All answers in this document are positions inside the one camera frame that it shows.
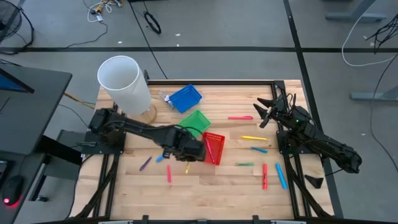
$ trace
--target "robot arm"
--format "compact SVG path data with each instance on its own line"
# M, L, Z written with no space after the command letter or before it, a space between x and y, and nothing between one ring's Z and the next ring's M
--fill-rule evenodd
M151 126L117 114L112 109L100 109L90 122L91 132L101 136L101 142L110 146L116 144L117 133L124 131L153 140L161 146L163 157L173 154L178 161L204 161L206 156L203 143L195 139L187 128L170 126Z
M312 153L329 157L337 165L348 173L358 173L359 165L362 163L361 157L354 149L346 144L340 143L318 130L316 123L312 124L310 114L301 106L295 106L294 102L289 109L287 99L282 95L276 100L265 100L258 98L269 111L254 104L264 120L260 127L265 127L270 119L273 119L286 127L288 132L288 142L294 147L306 146Z

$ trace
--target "white bucket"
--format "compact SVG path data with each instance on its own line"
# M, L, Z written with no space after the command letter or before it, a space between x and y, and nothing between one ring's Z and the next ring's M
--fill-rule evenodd
M141 114L149 109L150 92L137 62L131 57L115 56L98 69L99 84L127 114Z

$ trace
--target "wooden tabletop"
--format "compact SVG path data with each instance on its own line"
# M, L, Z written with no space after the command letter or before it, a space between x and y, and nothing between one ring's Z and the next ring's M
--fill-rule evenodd
M296 93L296 105L307 108L300 80L285 80L286 92ZM225 136L221 164L214 166L203 162L192 162L188 174L187 163L174 158L156 163L162 149L148 139L127 134L125 152L119 161L116 188L114 191L111 219L162 220L247 220L253 215L260 219L293 218L289 190L283 190L275 164L279 163L286 178L283 157L279 154L275 132L277 124L270 121L259 128L261 120L253 107L256 98L272 99L268 85L196 85L202 95L199 104L180 114L170 111L157 90L172 94L183 86L150 85L152 104L157 108L154 126L178 124L195 110L201 110L211 121L206 130ZM99 90L96 108L110 108L113 101L103 90ZM253 120L228 120L228 116L253 116ZM268 138L268 141L243 140L241 135ZM253 151L251 146L266 148L267 154ZM143 163L153 156L148 166L139 171ZM314 177L325 177L318 156L300 155L303 173ZM236 162L253 162L251 167L237 167ZM72 214L76 215L95 192L100 176L102 156L93 156L81 168L76 186ZM268 165L268 189L262 189L262 165ZM166 166L171 166L172 183L167 182ZM323 209L333 214L326 182L321 189L307 182L311 192ZM296 189L300 214L303 215L302 199ZM101 213L104 212L106 194L103 195Z

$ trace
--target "red basket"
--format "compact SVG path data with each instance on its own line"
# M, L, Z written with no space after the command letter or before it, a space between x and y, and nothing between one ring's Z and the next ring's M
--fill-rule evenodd
M209 144L211 147L211 152L213 154L215 163L213 163L213 161L211 160L210 152L207 148L205 139L207 139L209 141ZM204 132L202 141L206 147L205 162L209 163L209 164L219 165L221 162L221 155L223 153L225 136Z

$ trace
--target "white cable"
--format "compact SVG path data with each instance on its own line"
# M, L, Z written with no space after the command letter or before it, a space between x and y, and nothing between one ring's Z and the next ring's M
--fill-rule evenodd
M92 6L89 8L89 10L88 10L88 12L87 12L87 21L88 21L88 22L98 22L97 19L94 20L94 21L91 21L91 20L90 20L90 12L91 12L91 9L94 8L94 6L100 5L100 4L102 4L104 1L105 1L105 0L101 0L99 3L94 4L94 5L92 5ZM111 3L111 2L108 1L108 2L104 5L104 8L106 9L106 11L107 11L108 13L111 13L111 12L112 12L112 7L111 7L110 5L116 5L116 3Z
M343 56L343 60L345 61L345 63L346 63L347 65L350 65L350 66L352 66L352 67L363 67L363 66L368 66L368 65L375 65L375 64L379 64L379 63L388 62L388 61L390 61L390 60L392 60L392 59L394 58L394 57L392 57L392 58L383 60L383 61L381 61L381 62L371 62L371 63L366 63L366 64L363 64L363 65L354 65L354 64L352 64L352 63L347 62L346 57L344 56L344 46L346 45L346 43L347 43L349 37L351 36L351 33L353 32L353 30L354 30L356 24L361 20L361 18L363 17L363 15L373 6L373 4L374 4L374 3L372 3L372 4L369 6L369 8L368 8L368 9L358 18L358 20L354 23L353 28L351 28L351 30L350 30L349 33L348 33L348 36L347 36L346 41L344 41L343 46L341 47L341 55Z

